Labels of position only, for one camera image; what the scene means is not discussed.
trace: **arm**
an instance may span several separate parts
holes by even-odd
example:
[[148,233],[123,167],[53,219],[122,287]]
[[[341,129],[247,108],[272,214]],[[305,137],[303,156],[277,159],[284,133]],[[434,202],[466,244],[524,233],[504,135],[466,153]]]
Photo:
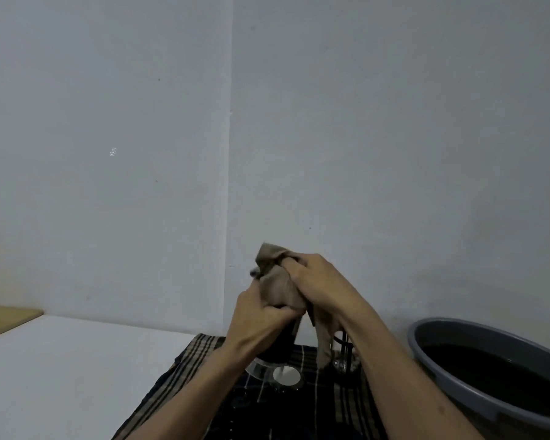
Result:
[[226,341],[214,350],[191,381],[127,440],[194,440],[206,432],[244,368],[268,348],[281,329],[301,313],[263,307],[259,283],[239,295]]
[[301,293],[338,318],[352,338],[391,439],[482,439],[334,266],[320,255],[302,255],[301,263],[286,258],[282,265]]

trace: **left hand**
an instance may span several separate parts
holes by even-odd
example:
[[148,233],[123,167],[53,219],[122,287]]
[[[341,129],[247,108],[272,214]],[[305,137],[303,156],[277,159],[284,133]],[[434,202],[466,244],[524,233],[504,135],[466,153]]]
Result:
[[305,312],[264,306],[258,286],[259,282],[253,279],[249,288],[239,295],[224,342],[224,348],[232,349],[244,367],[271,346],[288,323]]

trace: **hand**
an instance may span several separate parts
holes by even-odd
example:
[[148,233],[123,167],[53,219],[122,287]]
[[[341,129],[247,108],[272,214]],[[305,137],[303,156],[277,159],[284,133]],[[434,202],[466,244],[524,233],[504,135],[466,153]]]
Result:
[[343,304],[359,297],[352,284],[322,255],[300,254],[300,263],[285,258],[281,265],[300,292],[313,304],[336,315]]
[[244,362],[244,367],[271,346],[288,323],[305,312],[289,307],[264,306],[258,286],[259,282],[253,280],[250,287],[239,295],[224,342],[224,347],[231,349]]

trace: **forearm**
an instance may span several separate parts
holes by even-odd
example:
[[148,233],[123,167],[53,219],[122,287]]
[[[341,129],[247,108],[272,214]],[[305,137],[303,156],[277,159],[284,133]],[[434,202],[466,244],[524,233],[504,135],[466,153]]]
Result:
[[221,347],[192,380],[127,440],[197,440],[246,366],[244,355]]
[[482,438],[362,297],[351,295],[339,311],[339,320],[361,355],[389,438]]

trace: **plaid cloth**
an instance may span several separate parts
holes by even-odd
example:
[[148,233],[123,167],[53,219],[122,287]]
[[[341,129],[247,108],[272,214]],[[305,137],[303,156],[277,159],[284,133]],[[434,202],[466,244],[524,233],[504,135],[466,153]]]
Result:
[[[157,380],[113,440],[124,440],[147,421],[192,379],[208,355],[223,342],[223,337],[197,335]],[[364,373],[352,387],[344,387],[335,383],[327,370],[316,368],[315,356],[315,347],[294,346],[288,364],[302,372],[304,385],[285,400],[270,385],[243,372],[208,426],[205,439],[238,438],[233,434],[237,419],[247,430],[249,424],[253,425],[253,439],[386,439]],[[252,408],[242,409],[239,414],[232,409],[237,398],[252,400]]]

